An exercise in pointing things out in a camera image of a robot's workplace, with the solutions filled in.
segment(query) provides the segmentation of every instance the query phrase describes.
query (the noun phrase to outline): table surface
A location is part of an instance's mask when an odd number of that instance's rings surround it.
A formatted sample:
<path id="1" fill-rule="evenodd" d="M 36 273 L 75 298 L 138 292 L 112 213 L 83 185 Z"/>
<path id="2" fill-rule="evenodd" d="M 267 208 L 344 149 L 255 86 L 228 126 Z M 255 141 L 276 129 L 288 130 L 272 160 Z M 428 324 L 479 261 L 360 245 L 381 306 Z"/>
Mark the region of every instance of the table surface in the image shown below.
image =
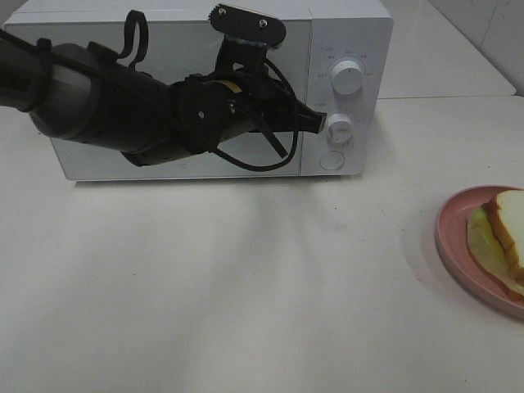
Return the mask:
<path id="1" fill-rule="evenodd" d="M 524 383 L 524 323 L 433 238 L 451 194 L 524 185 L 521 97 L 381 100 L 355 178 L 74 184 L 24 115 L 0 118 L 0 391 Z"/>
<path id="2" fill-rule="evenodd" d="M 380 98 L 515 94 L 515 88 L 427 0 L 382 2 L 395 24 Z"/>

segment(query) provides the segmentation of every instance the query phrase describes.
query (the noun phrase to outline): plate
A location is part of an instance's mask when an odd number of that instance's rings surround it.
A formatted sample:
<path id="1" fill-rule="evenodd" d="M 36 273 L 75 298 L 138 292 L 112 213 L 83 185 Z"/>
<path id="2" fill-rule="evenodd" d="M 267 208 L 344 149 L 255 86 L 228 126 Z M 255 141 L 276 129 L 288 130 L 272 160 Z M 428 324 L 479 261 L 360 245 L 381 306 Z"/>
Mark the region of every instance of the plate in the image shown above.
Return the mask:
<path id="1" fill-rule="evenodd" d="M 487 273 L 468 249 L 468 216 L 472 210 L 502 191 L 516 187 L 480 186 L 453 195 L 440 208 L 436 221 L 436 247 L 449 273 L 474 296 L 507 314 L 524 318 L 524 301 L 508 298 L 505 286 Z"/>

